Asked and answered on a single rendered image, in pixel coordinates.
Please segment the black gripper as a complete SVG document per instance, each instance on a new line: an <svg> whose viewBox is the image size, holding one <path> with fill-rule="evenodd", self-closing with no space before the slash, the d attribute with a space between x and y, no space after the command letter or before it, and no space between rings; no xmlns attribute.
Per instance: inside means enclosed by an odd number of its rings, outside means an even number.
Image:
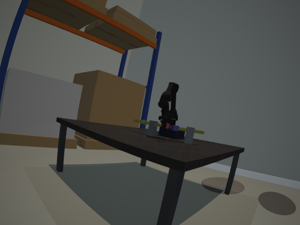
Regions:
<svg viewBox="0 0 300 225"><path fill-rule="evenodd" d="M170 112L169 109L162 109L162 116L159 116L159 120L161 121L161 124L164 128L164 130L167 130L166 125L167 123L172 121L172 118L167 117L167 113Z"/></svg>

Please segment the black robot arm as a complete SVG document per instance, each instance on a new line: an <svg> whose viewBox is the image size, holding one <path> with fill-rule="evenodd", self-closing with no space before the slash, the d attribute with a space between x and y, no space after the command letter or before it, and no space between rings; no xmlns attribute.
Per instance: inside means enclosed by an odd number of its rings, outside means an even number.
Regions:
<svg viewBox="0 0 300 225"><path fill-rule="evenodd" d="M162 109L169 109L169 103L171 101L170 112L167 113L168 118L172 118L172 121L169 122L170 126L175 125L175 122L178 121L177 111L175 109L176 105L176 93L179 89L179 85L175 82L169 82L167 90L161 95L158 106Z"/></svg>

